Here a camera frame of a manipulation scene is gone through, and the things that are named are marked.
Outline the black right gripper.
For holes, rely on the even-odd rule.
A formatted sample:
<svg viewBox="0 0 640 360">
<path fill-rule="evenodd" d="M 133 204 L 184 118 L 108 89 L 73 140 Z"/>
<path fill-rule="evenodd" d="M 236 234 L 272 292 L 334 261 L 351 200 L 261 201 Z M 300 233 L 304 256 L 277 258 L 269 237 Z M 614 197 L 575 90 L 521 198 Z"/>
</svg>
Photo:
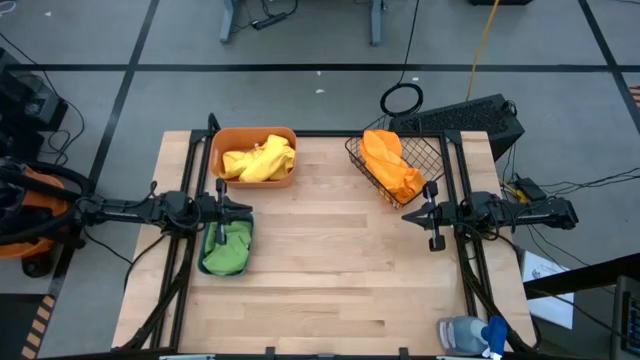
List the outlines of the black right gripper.
<svg viewBox="0 0 640 360">
<path fill-rule="evenodd" d="M 451 201 L 437 202 L 438 193 L 438 185 L 435 181 L 428 181 L 423 187 L 423 195 L 427 199 L 428 228 L 432 230 L 432 237 L 429 240 L 429 249 L 432 252 L 442 251 L 446 248 L 445 237 L 441 234 L 440 228 L 449 227 L 455 232 L 458 222 L 457 204 Z M 426 209 L 421 207 L 402 215 L 401 219 L 425 229 L 426 225 L 423 220 L 425 217 Z"/>
</svg>

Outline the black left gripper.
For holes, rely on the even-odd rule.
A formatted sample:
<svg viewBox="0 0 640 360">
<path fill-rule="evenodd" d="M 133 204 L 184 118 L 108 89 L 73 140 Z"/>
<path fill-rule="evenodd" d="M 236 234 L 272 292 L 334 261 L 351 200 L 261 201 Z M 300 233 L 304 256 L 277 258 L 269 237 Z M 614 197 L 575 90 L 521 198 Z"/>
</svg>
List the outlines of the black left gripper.
<svg viewBox="0 0 640 360">
<path fill-rule="evenodd" d="M 202 229 L 207 225 L 216 223 L 214 226 L 215 243 L 218 245 L 226 245 L 225 223 L 227 222 L 225 214 L 225 198 L 227 193 L 226 182 L 223 179 L 215 180 L 215 193 L 210 195 L 208 192 L 198 197 L 198 205 L 200 209 L 200 223 Z M 228 200 L 228 220 L 245 221 L 252 218 L 253 207 L 246 204 L 237 203 Z"/>
</svg>

